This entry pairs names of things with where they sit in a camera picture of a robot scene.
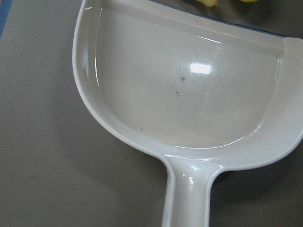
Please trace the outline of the beige plastic dustpan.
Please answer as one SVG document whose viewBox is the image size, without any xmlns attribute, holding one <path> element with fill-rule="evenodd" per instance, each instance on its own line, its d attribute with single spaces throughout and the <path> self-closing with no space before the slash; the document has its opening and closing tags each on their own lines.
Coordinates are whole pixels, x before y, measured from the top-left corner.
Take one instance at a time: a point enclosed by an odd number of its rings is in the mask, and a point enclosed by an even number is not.
<svg viewBox="0 0 303 227">
<path fill-rule="evenodd" d="M 303 41 L 150 0 L 85 0 L 73 73 L 92 116 L 164 163 L 162 225 L 207 227 L 215 178 L 303 138 Z"/>
</svg>

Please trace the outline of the tan ginger root toy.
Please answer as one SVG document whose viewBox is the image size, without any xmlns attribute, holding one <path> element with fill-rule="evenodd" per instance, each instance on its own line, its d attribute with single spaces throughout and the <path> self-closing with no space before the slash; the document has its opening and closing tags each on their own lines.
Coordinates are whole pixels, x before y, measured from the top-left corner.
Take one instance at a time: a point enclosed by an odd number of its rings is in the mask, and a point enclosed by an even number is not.
<svg viewBox="0 0 303 227">
<path fill-rule="evenodd" d="M 219 0 L 197 0 L 197 1 L 204 4 L 207 7 L 214 7 L 219 2 Z"/>
</svg>

